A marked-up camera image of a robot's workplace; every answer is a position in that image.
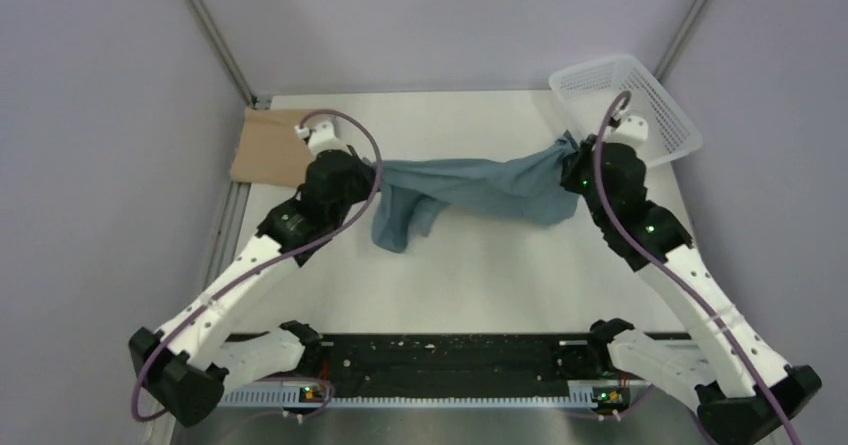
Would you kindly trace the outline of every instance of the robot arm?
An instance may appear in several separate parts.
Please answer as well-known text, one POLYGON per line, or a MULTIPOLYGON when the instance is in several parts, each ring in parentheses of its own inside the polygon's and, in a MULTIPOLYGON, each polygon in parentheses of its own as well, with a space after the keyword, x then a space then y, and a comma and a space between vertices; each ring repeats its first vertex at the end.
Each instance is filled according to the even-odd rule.
POLYGON ((233 263, 192 303, 155 332, 141 328, 130 339, 137 375, 145 374, 145 362, 161 348, 144 388, 184 426, 205 418, 225 393, 293 370, 306 347, 320 339, 308 326, 288 322, 261 337, 225 344, 239 320, 321 245, 297 250, 337 230, 374 185, 374 170, 335 136, 331 122, 297 132, 314 161, 295 196, 268 213, 233 263), (287 253, 295 255, 284 259, 287 253))
POLYGON ((621 319, 593 325, 590 342, 613 367, 648 380, 697 413, 720 445, 756 443, 781 423, 757 378, 790 418, 821 388, 821 381, 809 366, 792 367, 754 331, 709 273, 680 222, 647 200, 646 168, 635 148, 647 138, 648 121, 622 110, 610 123, 615 130, 604 139, 601 157, 609 206, 659 265, 621 235, 601 203, 592 169, 596 137, 590 136, 566 159, 561 185, 585 198, 609 247, 671 307, 699 353, 655 342, 621 319), (759 377, 749 372, 746 359, 759 377))

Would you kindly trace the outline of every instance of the metal bracket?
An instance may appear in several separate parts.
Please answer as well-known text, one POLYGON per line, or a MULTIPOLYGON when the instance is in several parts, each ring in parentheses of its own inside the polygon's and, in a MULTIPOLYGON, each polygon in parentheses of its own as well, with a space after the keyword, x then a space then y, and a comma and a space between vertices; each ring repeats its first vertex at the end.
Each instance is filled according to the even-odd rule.
POLYGON ((271 100, 274 99, 273 95, 260 95, 256 97, 253 102, 254 110, 270 110, 271 109, 271 100))

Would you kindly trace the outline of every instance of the white plastic basket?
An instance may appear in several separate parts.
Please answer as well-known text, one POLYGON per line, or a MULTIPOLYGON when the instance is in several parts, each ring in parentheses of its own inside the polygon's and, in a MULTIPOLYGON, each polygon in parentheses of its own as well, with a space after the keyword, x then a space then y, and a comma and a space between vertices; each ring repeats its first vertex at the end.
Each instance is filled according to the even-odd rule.
POLYGON ((551 75, 548 83, 566 109, 576 105, 576 99, 591 92, 644 92, 651 111, 656 115, 657 128, 666 152, 662 154, 659 148, 659 155, 651 157, 647 163, 649 167, 686 156, 704 144, 704 138, 692 120, 683 113, 651 72, 632 55, 613 55, 574 65, 551 75))

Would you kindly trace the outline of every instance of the metal frame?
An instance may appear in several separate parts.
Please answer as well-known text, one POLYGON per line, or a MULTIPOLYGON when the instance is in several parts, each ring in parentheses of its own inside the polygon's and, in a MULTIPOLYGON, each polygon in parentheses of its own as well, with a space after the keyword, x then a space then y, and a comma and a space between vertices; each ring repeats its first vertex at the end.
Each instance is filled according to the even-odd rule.
POLYGON ((232 263, 241 232, 241 221, 250 195, 250 184, 230 182, 224 198, 223 211, 215 224, 214 245, 206 260, 206 269, 199 290, 212 283, 232 263))
POLYGON ((236 90, 238 90, 242 100, 244 100, 247 106, 252 106, 256 100, 256 96, 251 91, 250 84, 247 83, 247 79, 244 77, 235 57, 227 46, 227 42, 224 41, 221 31, 215 25, 215 21, 212 20, 212 15, 209 14, 206 4, 203 3, 203 0, 186 0, 186 5, 188 5, 188 9, 197 20, 200 31, 203 32, 203 36, 206 37, 209 46, 212 47, 215 56, 221 62, 221 65, 223 65, 224 70, 227 72, 227 77, 236 87, 236 90))
POLYGON ((668 49, 660 59, 659 65, 657 65, 657 68, 654 70, 654 76, 657 78, 658 82, 663 83, 668 77, 669 72, 677 61, 677 57, 680 56, 680 52, 683 51, 686 44, 689 43, 689 38, 692 36, 695 29, 698 28, 707 6, 711 2, 712 0, 695 0, 695 2, 692 3, 692 6, 689 8, 689 13, 686 14, 686 18, 683 19, 683 23, 680 24, 680 28, 678 28, 677 33, 674 34, 674 39, 671 41, 668 49))

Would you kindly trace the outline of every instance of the white cable clip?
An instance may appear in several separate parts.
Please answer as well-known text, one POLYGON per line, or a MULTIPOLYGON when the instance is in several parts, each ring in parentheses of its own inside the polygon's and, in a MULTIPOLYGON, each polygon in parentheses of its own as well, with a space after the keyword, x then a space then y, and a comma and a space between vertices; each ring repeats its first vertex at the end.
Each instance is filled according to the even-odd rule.
POLYGON ((648 141, 650 126, 645 117, 637 113, 624 111, 616 114, 615 119, 618 120, 618 127, 604 137, 605 142, 622 143, 634 150, 638 150, 648 141))
POLYGON ((297 135, 297 138, 301 140, 306 140, 307 138, 309 138, 309 135, 312 134, 312 130, 302 125, 295 125, 294 133, 297 135))
POLYGON ((710 325, 715 324, 716 325, 716 331, 713 332, 713 335, 722 334, 722 333, 730 330, 730 326, 733 324, 733 323, 731 323, 732 320, 738 320, 740 317, 742 317, 742 314, 740 314, 736 310, 736 305, 730 304, 723 310, 716 310, 715 315, 711 315, 711 316, 705 318, 703 323, 699 324, 696 327, 693 327, 692 330, 690 330, 690 333, 692 331, 699 330, 701 328, 704 328, 707 331, 709 331, 710 325), (738 317, 732 317, 731 316, 729 319, 725 318, 725 317, 729 316, 730 314, 732 314, 733 312, 736 312, 736 315, 738 315, 738 317), (719 319, 724 323, 724 325, 720 326, 718 324, 717 320, 719 320, 719 319))
POLYGON ((209 292, 201 293, 197 299, 206 307, 207 310, 214 312, 215 315, 218 315, 220 318, 223 318, 224 314, 227 313, 227 307, 216 300, 209 292))
POLYGON ((309 147, 309 152, 313 157, 317 157, 326 150, 342 150, 347 152, 348 148, 344 142, 336 135, 336 127, 331 120, 322 120, 309 129, 309 140, 306 141, 306 146, 309 147))
POLYGON ((630 111, 628 107, 621 107, 612 114, 612 119, 620 122, 624 120, 624 117, 627 116, 629 113, 630 111))

